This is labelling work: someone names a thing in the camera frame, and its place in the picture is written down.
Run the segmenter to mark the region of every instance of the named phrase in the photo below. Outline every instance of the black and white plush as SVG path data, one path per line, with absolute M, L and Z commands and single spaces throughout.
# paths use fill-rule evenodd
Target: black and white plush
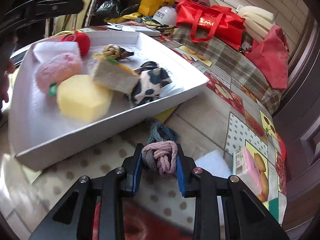
M 172 82 L 167 72 L 153 61 L 144 63 L 135 72 L 140 80 L 132 91 L 131 100 L 138 106 L 158 99 L 160 88 Z

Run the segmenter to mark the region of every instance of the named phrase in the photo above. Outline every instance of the red ball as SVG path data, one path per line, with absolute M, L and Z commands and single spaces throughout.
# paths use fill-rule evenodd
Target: red ball
M 62 41 L 75 41 L 79 45 L 81 56 L 87 55 L 90 48 L 90 38 L 85 33 L 72 33 L 64 36 Z

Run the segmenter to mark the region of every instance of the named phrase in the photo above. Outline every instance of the red tote bag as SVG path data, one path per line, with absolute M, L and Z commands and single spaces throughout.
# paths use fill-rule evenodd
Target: red tote bag
M 213 36 L 224 41 L 234 49 L 241 46 L 242 32 L 245 30 L 244 18 L 231 11 L 231 8 L 223 6 L 206 7 L 202 4 L 183 0 L 176 7 L 177 24 L 192 25 L 190 38 L 193 42 L 204 42 Z M 206 38 L 195 38 L 197 28 L 207 30 Z
M 288 85 L 289 45 L 282 28 L 274 25 L 263 42 L 244 55 L 262 72 L 273 89 L 283 90 Z

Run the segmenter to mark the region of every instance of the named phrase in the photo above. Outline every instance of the blue gripper pad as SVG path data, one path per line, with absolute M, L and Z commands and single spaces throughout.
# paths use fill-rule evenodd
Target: blue gripper pad
M 177 174 L 177 180 L 178 180 L 178 186 L 179 190 L 183 197 L 186 196 L 186 186 L 185 186 L 185 179 L 184 179 L 184 173 L 181 166 L 180 157 L 177 157 L 177 168 L 176 168 L 176 174 Z
M 140 179 L 141 179 L 141 172 L 142 172 L 142 163 L 141 163 L 141 153 L 139 155 L 137 166 L 134 170 L 133 174 L 133 186 L 132 186 L 132 192 L 133 194 L 136 194 L 139 191 L 140 186 Z

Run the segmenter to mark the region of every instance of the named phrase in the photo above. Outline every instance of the plaid fabric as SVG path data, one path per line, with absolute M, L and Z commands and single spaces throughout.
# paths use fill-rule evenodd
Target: plaid fabric
M 206 42 L 192 42 L 189 37 L 190 29 L 190 25 L 181 24 L 174 31 L 173 40 L 204 56 L 238 81 L 265 106 L 270 114 L 278 109 L 281 91 L 270 87 L 264 75 L 252 62 L 216 37 Z M 207 34 L 205 30 L 197 29 L 198 37 L 206 37 Z

